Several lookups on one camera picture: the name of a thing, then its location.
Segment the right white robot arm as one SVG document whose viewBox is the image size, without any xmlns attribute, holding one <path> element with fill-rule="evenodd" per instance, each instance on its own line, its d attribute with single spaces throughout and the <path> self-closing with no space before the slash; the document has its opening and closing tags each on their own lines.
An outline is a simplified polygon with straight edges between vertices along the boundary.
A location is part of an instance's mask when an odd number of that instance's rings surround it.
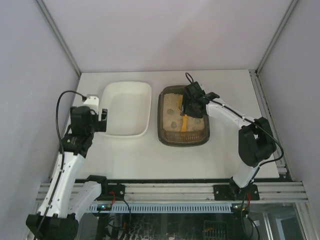
<svg viewBox="0 0 320 240">
<path fill-rule="evenodd" d="M 205 93 L 197 81 L 190 81 L 184 88 L 180 114 L 192 118 L 208 116 L 238 130 L 238 155 L 241 163 L 229 180 L 229 194 L 233 199 L 254 182 L 265 160 L 277 149 L 278 143 L 266 118 L 246 116 L 225 103 L 218 94 Z"/>
</svg>

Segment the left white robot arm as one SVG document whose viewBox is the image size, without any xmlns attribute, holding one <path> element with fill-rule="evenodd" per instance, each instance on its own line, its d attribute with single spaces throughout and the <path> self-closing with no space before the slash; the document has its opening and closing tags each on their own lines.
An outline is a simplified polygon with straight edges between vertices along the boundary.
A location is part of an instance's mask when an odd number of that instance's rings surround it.
<svg viewBox="0 0 320 240">
<path fill-rule="evenodd" d="M 36 240 L 73 240 L 83 215 L 92 202 L 105 193 L 105 176 L 91 175 L 75 197 L 71 197 L 78 171 L 85 162 L 94 134 L 107 130 L 107 109 L 71 107 L 70 124 L 63 138 L 57 167 L 49 190 L 37 210 L 26 219 Z"/>
</svg>

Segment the orange litter scoop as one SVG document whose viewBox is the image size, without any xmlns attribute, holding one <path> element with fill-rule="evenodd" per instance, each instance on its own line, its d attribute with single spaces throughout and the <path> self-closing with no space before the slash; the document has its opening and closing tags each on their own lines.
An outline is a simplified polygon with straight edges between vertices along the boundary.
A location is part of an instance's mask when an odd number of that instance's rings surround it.
<svg viewBox="0 0 320 240">
<path fill-rule="evenodd" d="M 177 107 L 178 107 L 178 110 L 179 110 L 179 111 L 180 111 L 182 99 L 183 99 L 183 95 L 179 95 L 178 101 L 177 101 Z M 181 132 L 182 132 L 182 133 L 187 132 L 187 129 L 188 129 L 187 126 L 188 126 L 188 116 L 187 116 L 187 115 L 184 115 L 184 116 L 182 117 L 182 125 L 181 125 Z"/>
</svg>

